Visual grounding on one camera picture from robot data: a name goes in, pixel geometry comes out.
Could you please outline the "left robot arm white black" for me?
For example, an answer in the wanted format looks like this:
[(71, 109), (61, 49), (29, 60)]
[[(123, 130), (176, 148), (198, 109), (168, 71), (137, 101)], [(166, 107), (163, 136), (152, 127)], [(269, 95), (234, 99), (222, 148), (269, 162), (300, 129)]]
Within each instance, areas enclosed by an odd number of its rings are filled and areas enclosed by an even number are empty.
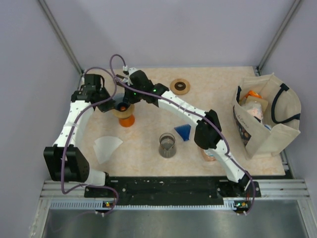
[(114, 100), (105, 89), (105, 79), (98, 74), (85, 74), (84, 84), (71, 95), (67, 119), (53, 146), (44, 149), (44, 159), (53, 181), (80, 182), (95, 185), (100, 196), (112, 192), (106, 181), (107, 173), (92, 169), (80, 151), (89, 118), (98, 108), (107, 112), (114, 108)]

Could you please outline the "wooden ring dripper holder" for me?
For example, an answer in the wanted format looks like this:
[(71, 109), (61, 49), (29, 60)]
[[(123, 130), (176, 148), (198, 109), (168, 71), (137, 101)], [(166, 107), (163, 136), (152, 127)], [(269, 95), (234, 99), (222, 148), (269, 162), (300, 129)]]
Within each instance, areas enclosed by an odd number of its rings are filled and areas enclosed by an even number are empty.
[(126, 119), (133, 115), (134, 110), (133, 104), (119, 103), (111, 112), (118, 119)]

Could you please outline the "white paper coffee filter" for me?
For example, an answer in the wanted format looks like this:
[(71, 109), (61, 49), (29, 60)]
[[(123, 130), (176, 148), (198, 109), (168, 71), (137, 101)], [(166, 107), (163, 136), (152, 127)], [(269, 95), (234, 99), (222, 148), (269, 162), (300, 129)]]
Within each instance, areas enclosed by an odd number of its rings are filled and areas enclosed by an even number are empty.
[(95, 140), (93, 148), (99, 164), (107, 162), (112, 153), (123, 143), (115, 136), (102, 136)]

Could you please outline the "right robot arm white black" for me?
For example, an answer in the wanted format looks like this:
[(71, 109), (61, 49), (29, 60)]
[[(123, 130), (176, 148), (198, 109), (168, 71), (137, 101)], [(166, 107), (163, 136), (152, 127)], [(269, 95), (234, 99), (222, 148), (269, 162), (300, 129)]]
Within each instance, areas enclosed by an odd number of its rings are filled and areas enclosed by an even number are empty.
[(125, 88), (124, 99), (131, 104), (146, 101), (158, 108), (172, 112), (185, 120), (194, 130), (194, 141), (207, 155), (212, 155), (226, 172), (227, 179), (232, 182), (231, 190), (237, 196), (243, 196), (251, 187), (256, 186), (249, 172), (236, 161), (228, 141), (221, 132), (220, 122), (214, 110), (200, 110), (176, 96), (166, 86), (153, 84), (146, 74), (134, 67), (123, 68), (126, 75), (122, 81)]

